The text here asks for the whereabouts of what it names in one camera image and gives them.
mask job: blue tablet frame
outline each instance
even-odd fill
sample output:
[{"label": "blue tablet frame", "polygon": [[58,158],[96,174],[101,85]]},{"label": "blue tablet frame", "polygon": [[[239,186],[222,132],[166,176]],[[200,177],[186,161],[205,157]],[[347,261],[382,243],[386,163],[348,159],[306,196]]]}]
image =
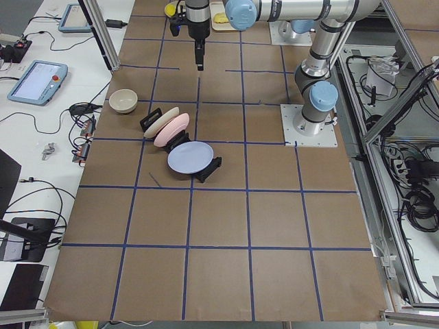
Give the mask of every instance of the blue tablet frame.
[{"label": "blue tablet frame", "polygon": [[[26,78],[30,75],[30,73],[34,70],[35,66],[37,64],[48,64],[48,65],[56,65],[60,68],[56,71],[56,76],[58,76],[58,80],[51,80],[45,87],[44,91],[41,93],[40,97],[38,99],[29,99],[24,97],[18,97],[16,96],[16,92],[20,89],[20,87],[23,85],[23,82],[26,80]],[[54,62],[45,62],[43,60],[35,60],[33,61],[29,67],[27,68],[26,72],[21,76],[20,80],[15,84],[14,88],[9,92],[8,99],[10,101],[17,101],[19,103],[27,103],[27,104],[33,104],[38,106],[45,105],[48,101],[51,100],[51,98],[55,95],[56,91],[61,87],[61,83],[64,81],[64,78],[67,76],[67,65],[61,64],[61,63],[54,63]]]},{"label": "blue tablet frame", "polygon": [[79,3],[70,3],[69,5],[67,5],[66,10],[64,12],[64,14],[62,15],[62,19],[60,21],[60,24],[58,25],[58,31],[63,32],[63,33],[87,33],[87,32],[91,32],[91,28],[90,25],[85,25],[85,26],[70,26],[70,27],[66,27],[64,26],[70,11],[72,9],[73,6],[80,6]]}]

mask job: light blue plate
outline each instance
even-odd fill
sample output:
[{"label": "light blue plate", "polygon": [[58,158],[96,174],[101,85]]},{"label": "light blue plate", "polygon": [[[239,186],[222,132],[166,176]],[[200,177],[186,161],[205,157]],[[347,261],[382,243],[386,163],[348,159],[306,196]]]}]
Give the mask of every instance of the light blue plate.
[{"label": "light blue plate", "polygon": [[197,173],[206,168],[213,159],[213,150],[203,142],[187,142],[169,153],[167,164],[178,173]]}]

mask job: blue joint cap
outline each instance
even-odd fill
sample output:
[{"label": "blue joint cap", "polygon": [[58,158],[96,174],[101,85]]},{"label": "blue joint cap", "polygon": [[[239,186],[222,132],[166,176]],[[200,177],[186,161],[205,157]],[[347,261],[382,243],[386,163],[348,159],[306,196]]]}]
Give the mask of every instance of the blue joint cap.
[{"label": "blue joint cap", "polygon": [[338,91],[327,81],[319,81],[311,87],[309,99],[314,108],[321,112],[332,110],[338,100]]},{"label": "blue joint cap", "polygon": [[226,16],[234,29],[245,31],[256,22],[257,11],[252,0],[228,0]]},{"label": "blue joint cap", "polygon": [[297,34],[304,34],[309,32],[314,26],[314,21],[311,19],[298,19],[291,21],[291,28]]}]

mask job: bowl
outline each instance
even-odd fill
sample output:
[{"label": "bowl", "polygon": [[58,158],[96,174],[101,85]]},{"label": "bowl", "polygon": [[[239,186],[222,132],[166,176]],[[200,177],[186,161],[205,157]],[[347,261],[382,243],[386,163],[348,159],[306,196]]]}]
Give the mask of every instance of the bowl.
[{"label": "bowl", "polygon": [[131,89],[120,89],[111,94],[109,102],[114,111],[127,114],[136,108],[137,94]]}]

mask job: black monitor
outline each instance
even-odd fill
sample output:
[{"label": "black monitor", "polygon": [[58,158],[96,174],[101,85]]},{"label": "black monitor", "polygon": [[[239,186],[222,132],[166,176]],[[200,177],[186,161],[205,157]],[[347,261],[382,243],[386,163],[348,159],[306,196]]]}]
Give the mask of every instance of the black monitor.
[{"label": "black monitor", "polygon": [[19,181],[20,172],[21,165],[0,149],[0,231],[6,233],[5,239],[0,245],[0,259],[7,260],[5,254],[9,254],[8,241],[13,243],[14,237],[18,237],[23,239],[23,242],[18,241],[23,249],[17,260],[40,262],[43,259],[55,220],[27,217],[14,218],[11,223],[3,220]]}]

